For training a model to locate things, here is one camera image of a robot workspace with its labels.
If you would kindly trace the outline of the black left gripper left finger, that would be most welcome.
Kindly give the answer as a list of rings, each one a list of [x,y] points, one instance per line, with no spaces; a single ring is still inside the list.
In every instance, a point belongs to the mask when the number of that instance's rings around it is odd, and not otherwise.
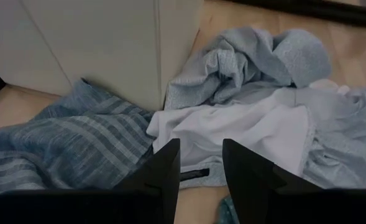
[[[180,140],[170,140],[115,186],[115,224],[173,224],[180,185]]]

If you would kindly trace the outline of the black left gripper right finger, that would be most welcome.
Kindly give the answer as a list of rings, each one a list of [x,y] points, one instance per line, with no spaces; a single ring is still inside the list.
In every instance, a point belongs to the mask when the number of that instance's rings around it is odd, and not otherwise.
[[[235,142],[222,144],[224,173],[240,224],[294,224],[301,194],[322,191]]]

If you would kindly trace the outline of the teal dotted shirt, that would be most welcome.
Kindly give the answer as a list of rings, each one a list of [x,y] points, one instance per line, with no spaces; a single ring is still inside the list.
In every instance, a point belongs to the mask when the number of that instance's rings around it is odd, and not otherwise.
[[[230,195],[223,198],[219,203],[216,224],[240,224]]]

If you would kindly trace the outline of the blue striped towel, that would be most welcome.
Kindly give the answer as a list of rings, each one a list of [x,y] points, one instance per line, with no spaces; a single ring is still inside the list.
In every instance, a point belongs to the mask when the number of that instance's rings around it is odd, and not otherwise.
[[[113,188],[151,155],[152,115],[78,81],[30,121],[0,128],[0,194]]]

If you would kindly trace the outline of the light blue shirt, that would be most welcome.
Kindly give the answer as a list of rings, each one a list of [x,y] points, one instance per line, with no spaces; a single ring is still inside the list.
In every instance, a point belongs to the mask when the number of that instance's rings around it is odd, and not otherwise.
[[[366,88],[330,74],[305,30],[225,30],[169,82],[147,128],[152,147],[180,140],[181,188],[226,184],[225,139],[320,187],[366,188]]]

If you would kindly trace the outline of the open cardboard box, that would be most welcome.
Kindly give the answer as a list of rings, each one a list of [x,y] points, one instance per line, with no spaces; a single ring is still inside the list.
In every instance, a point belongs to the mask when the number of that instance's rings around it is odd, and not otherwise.
[[[163,107],[204,0],[0,0],[0,77],[66,95],[81,78],[148,110]]]

